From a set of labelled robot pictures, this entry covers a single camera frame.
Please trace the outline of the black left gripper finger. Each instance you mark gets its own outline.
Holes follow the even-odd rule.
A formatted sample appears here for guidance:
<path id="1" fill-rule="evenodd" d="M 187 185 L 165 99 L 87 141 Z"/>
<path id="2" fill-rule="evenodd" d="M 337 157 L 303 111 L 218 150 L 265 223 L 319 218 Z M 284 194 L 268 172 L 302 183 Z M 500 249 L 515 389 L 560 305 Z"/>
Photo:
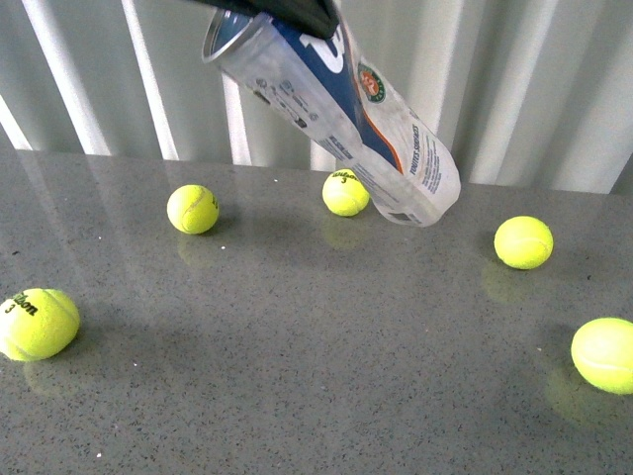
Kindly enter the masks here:
<path id="1" fill-rule="evenodd" d="M 252 18 L 265 13 L 301 33 L 322 40 L 330 39 L 340 23 L 338 9 L 330 0 L 196 0 L 196 2 Z"/>

